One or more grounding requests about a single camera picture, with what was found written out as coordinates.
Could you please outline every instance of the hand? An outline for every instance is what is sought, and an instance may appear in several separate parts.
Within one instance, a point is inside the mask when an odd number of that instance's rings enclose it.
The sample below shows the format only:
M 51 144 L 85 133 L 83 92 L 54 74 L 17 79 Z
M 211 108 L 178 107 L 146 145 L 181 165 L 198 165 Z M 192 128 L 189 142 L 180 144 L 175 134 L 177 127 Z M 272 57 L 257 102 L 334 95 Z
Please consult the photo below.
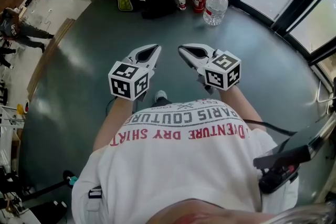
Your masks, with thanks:
M 15 37 L 7 37 L 7 36 L 4 36 L 4 40 L 15 40 Z

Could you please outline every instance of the metal stand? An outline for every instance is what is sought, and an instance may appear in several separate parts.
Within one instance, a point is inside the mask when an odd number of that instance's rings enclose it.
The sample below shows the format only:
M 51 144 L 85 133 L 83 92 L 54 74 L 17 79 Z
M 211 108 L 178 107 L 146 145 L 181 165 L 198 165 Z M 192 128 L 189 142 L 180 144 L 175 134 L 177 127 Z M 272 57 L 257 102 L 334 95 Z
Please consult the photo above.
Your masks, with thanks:
M 0 105 L 0 127 L 12 127 L 16 129 L 22 129 L 25 125 L 25 120 L 21 115 L 17 114 L 17 110 L 14 107 Z

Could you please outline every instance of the small bottle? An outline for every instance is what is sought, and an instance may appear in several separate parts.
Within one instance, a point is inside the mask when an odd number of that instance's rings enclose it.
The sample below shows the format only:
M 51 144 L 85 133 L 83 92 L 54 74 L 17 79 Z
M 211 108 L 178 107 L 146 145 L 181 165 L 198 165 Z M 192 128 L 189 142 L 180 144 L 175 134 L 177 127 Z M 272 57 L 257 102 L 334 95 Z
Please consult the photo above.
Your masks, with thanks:
M 186 9 L 185 0 L 178 0 L 178 2 L 180 10 L 185 10 Z
M 209 25 L 219 25 L 227 10 L 228 0 L 206 0 L 203 18 Z

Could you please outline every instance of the concrete floor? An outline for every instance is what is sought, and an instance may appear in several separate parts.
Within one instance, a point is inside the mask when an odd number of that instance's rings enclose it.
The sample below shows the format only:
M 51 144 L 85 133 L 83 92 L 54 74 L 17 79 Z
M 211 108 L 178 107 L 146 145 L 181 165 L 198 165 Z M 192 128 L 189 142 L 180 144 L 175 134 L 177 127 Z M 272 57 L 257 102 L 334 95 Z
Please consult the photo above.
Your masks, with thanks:
M 33 0 L 23 19 L 30 25 L 55 34 L 66 18 L 77 19 L 89 4 L 89 1 L 81 0 Z M 48 39 L 32 39 L 49 44 Z M 11 48 L 18 48 L 15 41 L 12 41 Z M 41 55 L 39 48 L 29 47 L 25 47 L 25 50 L 20 48 L 15 55 L 6 55 L 7 61 L 14 66 L 13 70 L 0 67 L 0 74 L 8 89 L 7 105 L 16 107 L 18 103 L 24 103 L 28 83 Z
M 140 13 L 118 11 L 114 0 L 96 0 L 65 36 L 38 84 L 23 134 L 21 178 L 41 189 L 60 181 L 65 169 L 80 174 L 112 98 L 108 72 L 136 47 L 163 47 L 151 88 L 138 109 L 148 107 L 159 89 L 172 102 L 210 97 L 177 52 L 179 45 L 192 42 L 229 50 L 242 60 L 239 87 L 264 121 L 296 131 L 325 112 L 325 105 L 316 102 L 319 80 L 306 62 L 241 11 L 229 8 L 223 22 L 211 27 L 190 6 L 164 18 L 144 20 Z M 326 96 L 323 90 L 321 97 Z M 276 142 L 285 139 L 270 134 Z M 331 146 L 326 145 L 303 165 L 300 204 L 310 203 L 322 188 L 333 164 L 325 159 L 329 155 Z M 317 171 L 314 178 L 312 170 Z M 63 187 L 51 195 L 70 204 L 70 192 Z

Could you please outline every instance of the shoe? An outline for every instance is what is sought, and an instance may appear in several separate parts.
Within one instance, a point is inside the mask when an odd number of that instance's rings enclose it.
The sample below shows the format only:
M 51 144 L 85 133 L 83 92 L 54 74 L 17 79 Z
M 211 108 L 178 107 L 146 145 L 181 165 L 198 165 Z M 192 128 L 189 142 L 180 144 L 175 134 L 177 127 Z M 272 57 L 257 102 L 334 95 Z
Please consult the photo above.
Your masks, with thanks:
M 156 94 L 155 94 L 155 97 L 154 97 L 154 101 L 156 102 L 159 98 L 165 98 L 168 100 L 168 97 L 167 97 L 167 94 L 165 91 L 158 91 Z

